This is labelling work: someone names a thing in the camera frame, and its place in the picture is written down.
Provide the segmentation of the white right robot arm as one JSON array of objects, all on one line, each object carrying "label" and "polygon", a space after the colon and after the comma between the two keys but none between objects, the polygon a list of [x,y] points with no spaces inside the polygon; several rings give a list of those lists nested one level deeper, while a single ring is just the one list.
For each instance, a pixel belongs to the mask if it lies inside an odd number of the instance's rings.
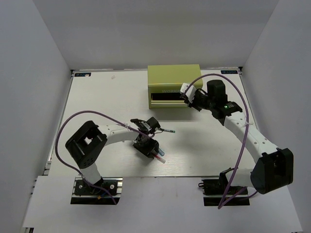
[{"label": "white right robot arm", "polygon": [[231,168],[221,172],[219,187],[224,193],[232,193],[237,186],[246,186],[266,194],[293,182],[293,153],[288,148],[279,148],[248,123],[246,111],[228,101],[223,81],[209,81],[207,92],[183,83],[180,94],[188,107],[211,111],[212,116],[242,142],[255,162],[254,168]]}]

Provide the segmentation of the red pen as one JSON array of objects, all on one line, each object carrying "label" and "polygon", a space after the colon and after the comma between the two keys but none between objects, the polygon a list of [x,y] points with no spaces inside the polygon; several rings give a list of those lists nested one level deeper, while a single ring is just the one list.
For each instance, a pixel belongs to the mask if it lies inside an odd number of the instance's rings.
[{"label": "red pen", "polygon": [[153,154],[153,156],[160,161],[161,163],[166,163],[166,160],[162,158],[162,156],[158,155],[158,154]]}]

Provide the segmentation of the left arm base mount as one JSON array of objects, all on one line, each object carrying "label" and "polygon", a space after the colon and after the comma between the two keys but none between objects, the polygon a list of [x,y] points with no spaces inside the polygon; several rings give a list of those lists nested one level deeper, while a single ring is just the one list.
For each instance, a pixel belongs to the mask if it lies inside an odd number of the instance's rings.
[{"label": "left arm base mount", "polygon": [[73,185],[71,204],[76,205],[115,205],[121,198],[122,178],[103,178],[102,187],[106,189],[114,200],[102,189],[89,186],[81,177],[76,177]]}]

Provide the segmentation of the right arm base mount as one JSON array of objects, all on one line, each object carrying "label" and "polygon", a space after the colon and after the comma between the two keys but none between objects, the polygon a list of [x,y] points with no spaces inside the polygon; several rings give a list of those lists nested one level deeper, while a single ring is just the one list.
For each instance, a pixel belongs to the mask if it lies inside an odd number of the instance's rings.
[{"label": "right arm base mount", "polygon": [[[217,207],[221,201],[223,190],[220,188],[218,179],[203,179],[198,183],[198,188],[203,191],[203,201],[206,207]],[[225,206],[249,206],[248,191],[244,190]]]}]

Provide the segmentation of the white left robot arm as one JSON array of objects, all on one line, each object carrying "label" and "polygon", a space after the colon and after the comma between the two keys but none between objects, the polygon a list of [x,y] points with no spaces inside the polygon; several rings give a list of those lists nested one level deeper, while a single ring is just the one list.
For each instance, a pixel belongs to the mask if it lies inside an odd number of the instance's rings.
[{"label": "white left robot arm", "polygon": [[150,138],[160,129],[159,122],[151,117],[147,121],[131,119],[135,127],[127,124],[108,125],[100,131],[93,121],[85,122],[78,131],[66,142],[65,147],[76,162],[82,176],[86,178],[86,188],[93,194],[102,193],[102,188],[110,186],[98,172],[96,160],[105,146],[110,144],[133,141],[133,147],[148,158],[164,156],[159,143]]}]

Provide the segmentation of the green top drawer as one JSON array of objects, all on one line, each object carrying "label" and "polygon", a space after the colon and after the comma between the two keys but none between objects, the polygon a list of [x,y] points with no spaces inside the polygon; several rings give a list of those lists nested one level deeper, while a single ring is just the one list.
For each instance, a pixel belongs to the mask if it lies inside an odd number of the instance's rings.
[{"label": "green top drawer", "polygon": [[174,108],[186,107],[180,93],[151,93],[149,97],[149,108]]}]

